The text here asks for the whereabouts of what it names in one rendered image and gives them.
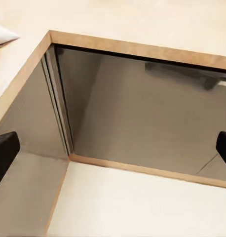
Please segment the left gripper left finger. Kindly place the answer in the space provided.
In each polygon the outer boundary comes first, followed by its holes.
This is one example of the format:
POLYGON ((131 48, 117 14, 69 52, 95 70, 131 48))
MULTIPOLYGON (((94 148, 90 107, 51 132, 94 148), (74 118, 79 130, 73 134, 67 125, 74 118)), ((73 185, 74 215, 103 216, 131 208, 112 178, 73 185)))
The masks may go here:
POLYGON ((20 143, 15 131, 0 135, 0 182, 19 151, 20 143))

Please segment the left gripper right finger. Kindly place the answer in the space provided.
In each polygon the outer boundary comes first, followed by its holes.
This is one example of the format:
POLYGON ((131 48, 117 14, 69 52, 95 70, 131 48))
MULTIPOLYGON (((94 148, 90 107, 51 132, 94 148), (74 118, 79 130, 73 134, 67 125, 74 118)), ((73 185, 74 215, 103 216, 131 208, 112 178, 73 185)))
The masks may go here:
POLYGON ((216 150, 226 163, 226 132, 221 131, 218 135, 217 142, 216 142, 216 150))

